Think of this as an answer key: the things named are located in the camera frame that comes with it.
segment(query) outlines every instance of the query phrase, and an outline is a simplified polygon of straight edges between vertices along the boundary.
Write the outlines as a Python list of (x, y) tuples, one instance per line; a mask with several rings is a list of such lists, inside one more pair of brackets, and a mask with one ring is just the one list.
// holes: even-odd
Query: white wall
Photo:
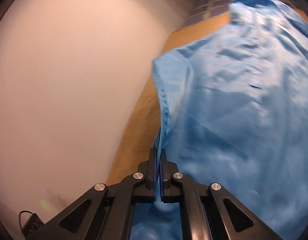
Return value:
[(47, 222), (106, 180), (166, 37), (194, 0), (17, 0), (0, 23), (0, 218)]

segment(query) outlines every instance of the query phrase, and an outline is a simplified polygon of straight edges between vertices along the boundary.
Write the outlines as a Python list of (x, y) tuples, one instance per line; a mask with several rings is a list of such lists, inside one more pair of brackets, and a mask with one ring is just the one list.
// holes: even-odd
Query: blue fabric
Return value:
[[(153, 61), (155, 146), (295, 240), (308, 224), (308, 24), (276, 0), (234, 0), (230, 13)], [(178, 204), (138, 205), (131, 239), (182, 239)]]

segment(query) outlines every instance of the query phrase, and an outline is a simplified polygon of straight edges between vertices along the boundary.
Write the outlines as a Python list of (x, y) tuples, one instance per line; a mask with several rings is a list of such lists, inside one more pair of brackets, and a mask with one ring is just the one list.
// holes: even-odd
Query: black cable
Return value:
[(21, 228), (21, 231), (22, 231), (22, 225), (21, 225), (21, 215), (22, 215), (23, 213), (30, 213), (30, 214), (32, 214), (32, 215), (33, 215), (33, 213), (32, 213), (31, 211), (27, 211), (27, 210), (23, 210), (23, 211), (21, 211), (21, 212), (20, 212), (20, 214), (18, 215), (18, 222), (20, 223), (20, 228)]

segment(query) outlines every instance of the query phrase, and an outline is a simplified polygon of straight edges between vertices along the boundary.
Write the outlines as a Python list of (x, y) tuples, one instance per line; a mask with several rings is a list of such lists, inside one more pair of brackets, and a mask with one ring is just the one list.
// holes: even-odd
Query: silver bolt head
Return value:
[(97, 191), (103, 191), (105, 189), (105, 185), (103, 183), (96, 184), (94, 189)]
[(137, 172), (133, 175), (134, 179), (142, 179), (144, 177), (143, 173)]
[(175, 173), (173, 174), (173, 177), (174, 177), (175, 179), (182, 179), (182, 178), (184, 177), (184, 175), (183, 175), (183, 173), (175, 172)]
[(222, 186), (218, 183), (213, 183), (212, 184), (212, 189), (213, 190), (220, 190), (222, 188)]

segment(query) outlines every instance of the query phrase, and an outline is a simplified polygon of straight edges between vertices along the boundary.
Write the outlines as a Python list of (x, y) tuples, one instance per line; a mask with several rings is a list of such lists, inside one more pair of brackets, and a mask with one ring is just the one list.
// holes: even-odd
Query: black device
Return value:
[[(22, 225), (21, 225), (21, 215), (23, 213), (30, 213), (32, 215), (27, 220), (25, 225), (22, 227)], [(25, 237), (28, 237), (31, 233), (33, 233), (34, 231), (36, 231), (37, 229), (39, 229), (41, 226), (44, 225), (44, 223), (40, 220), (40, 218), (38, 217), (38, 215), (36, 213), (32, 213), (32, 212), (27, 211), (27, 210), (23, 210), (23, 211), (20, 212), (20, 214), (18, 216), (18, 220), (19, 220), (19, 223), (20, 223), (22, 234)]]
[(136, 173), (115, 185), (96, 184), (26, 240), (128, 240), (135, 205), (154, 202), (158, 174), (162, 201), (179, 203), (183, 239), (281, 239), (219, 183), (196, 183), (167, 161), (164, 149), (157, 171), (156, 158), (150, 149)]

